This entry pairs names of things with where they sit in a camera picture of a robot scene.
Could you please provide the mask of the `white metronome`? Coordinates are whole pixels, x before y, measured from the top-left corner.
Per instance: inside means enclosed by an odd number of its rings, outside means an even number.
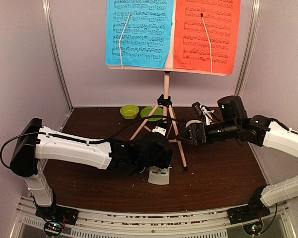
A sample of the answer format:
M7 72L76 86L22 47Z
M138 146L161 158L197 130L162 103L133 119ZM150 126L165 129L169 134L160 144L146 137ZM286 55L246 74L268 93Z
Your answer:
M170 183L170 168L161 169L152 166L149 170L148 183L154 185L169 185Z

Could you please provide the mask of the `pink music stand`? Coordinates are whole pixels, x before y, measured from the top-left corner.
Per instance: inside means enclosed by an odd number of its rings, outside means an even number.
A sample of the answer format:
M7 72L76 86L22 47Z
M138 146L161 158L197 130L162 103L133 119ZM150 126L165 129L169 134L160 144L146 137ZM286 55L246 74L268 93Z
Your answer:
M169 85L170 85L170 74L172 72L190 72L190 73L201 73L201 74L206 74L206 75L224 75L224 74L208 74L204 71L198 71L198 70L183 70L183 69L178 69L174 68L173 66L173 50L174 50L174 35L175 35L175 14L176 14L176 2L177 0L174 0L174 10L173 10L173 17L172 17L172 30L171 30L171 41L170 41L170 50L169 54L166 60L165 68L164 69L152 69L152 68L141 68L141 67L130 67L130 66L108 66L114 69L150 69L150 70L160 70L163 71L164 73L164 94L161 96L159 100L159 105L163 107L163 114L165 117L174 117L174 109L171 104L171 98L169 96Z

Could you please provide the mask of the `red paper sheet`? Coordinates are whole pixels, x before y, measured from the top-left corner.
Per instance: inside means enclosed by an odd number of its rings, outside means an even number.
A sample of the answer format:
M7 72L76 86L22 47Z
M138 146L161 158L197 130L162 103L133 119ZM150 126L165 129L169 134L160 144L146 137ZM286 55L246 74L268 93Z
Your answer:
M174 68L231 75L239 38L241 1L178 0Z

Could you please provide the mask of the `blue paper sheet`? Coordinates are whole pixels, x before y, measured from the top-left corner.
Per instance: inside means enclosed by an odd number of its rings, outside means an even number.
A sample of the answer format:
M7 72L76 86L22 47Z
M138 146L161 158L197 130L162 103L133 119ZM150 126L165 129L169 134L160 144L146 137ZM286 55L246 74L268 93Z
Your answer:
M109 0L106 65L164 69L173 10L172 0Z

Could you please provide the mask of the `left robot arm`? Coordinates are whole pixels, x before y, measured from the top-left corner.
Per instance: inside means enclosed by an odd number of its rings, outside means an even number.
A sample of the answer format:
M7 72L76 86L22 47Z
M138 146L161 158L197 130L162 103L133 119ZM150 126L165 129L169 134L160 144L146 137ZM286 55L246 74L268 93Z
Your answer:
M123 141L114 136L91 139L54 131L43 126L42 119L33 118L14 140L16 145L7 168L23 178L34 197L36 216L60 225L76 224L78 210L57 205L40 160L67 161L133 175L151 167L167 169L172 158L163 128L139 140Z

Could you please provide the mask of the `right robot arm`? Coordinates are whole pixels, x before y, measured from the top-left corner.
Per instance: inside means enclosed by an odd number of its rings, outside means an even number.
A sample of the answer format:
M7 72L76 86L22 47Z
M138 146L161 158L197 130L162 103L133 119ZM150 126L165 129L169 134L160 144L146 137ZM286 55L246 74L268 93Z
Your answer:
M177 139L198 145L239 139L257 146L277 149L298 158L298 132L286 127L275 118L255 115L248 117L240 96L226 96L217 101L222 121L206 125L187 123ZM280 202L298 197L298 175L278 184L257 188L248 204L228 209L231 224L238 224L270 214L269 208Z

